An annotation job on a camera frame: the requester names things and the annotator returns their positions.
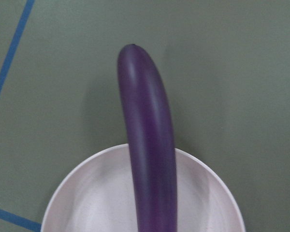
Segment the pink plate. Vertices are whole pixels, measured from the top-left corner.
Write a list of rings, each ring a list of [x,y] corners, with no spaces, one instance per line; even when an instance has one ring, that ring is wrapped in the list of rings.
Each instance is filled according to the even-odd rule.
[[[199,159],[176,151],[178,230],[243,232],[239,207],[224,182]],[[43,232],[135,232],[129,149],[105,149],[75,167],[54,192]]]

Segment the purple eggplant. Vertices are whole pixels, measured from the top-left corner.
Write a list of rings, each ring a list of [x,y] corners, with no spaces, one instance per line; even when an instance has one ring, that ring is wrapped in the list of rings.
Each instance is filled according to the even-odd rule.
[[[129,143],[141,232],[177,231],[174,134],[158,69],[140,46],[129,44],[117,60],[118,83]]]

